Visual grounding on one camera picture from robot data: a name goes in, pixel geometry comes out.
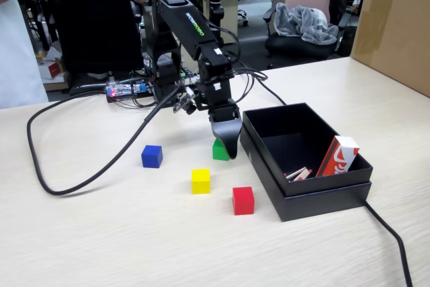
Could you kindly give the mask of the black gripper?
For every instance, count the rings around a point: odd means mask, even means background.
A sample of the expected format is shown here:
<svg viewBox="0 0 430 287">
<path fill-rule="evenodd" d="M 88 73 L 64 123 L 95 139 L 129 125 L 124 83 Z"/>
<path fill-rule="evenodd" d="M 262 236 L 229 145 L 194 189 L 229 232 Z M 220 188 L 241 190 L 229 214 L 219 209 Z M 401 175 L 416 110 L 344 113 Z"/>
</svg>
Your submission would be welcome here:
<svg viewBox="0 0 430 287">
<path fill-rule="evenodd" d="M 230 159 L 236 159 L 238 140 L 243 126 L 239 107 L 232 99 L 228 79 L 196 83 L 196 106 L 206 110 L 212 133 L 226 150 Z"/>
</svg>

